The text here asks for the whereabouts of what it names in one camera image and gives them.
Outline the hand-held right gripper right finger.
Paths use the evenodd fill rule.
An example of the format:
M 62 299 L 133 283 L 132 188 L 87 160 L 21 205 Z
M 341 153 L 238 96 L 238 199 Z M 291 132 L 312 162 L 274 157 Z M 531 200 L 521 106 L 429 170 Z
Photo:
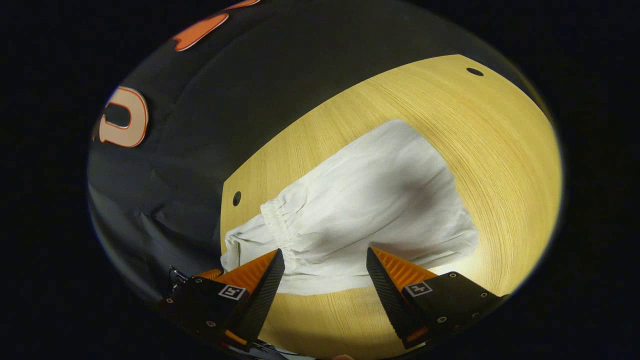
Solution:
M 507 294 L 498 296 L 461 273 L 437 275 L 372 246 L 366 270 L 405 349 L 454 337 L 508 300 Z

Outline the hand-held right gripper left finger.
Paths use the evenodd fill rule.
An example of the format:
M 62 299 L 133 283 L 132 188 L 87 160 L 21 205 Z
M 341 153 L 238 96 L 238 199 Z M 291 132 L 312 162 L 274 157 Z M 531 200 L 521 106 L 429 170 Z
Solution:
M 215 280 L 190 280 L 160 301 L 160 314 L 211 346 L 250 350 L 258 341 L 285 272 L 281 249 L 223 271 Z

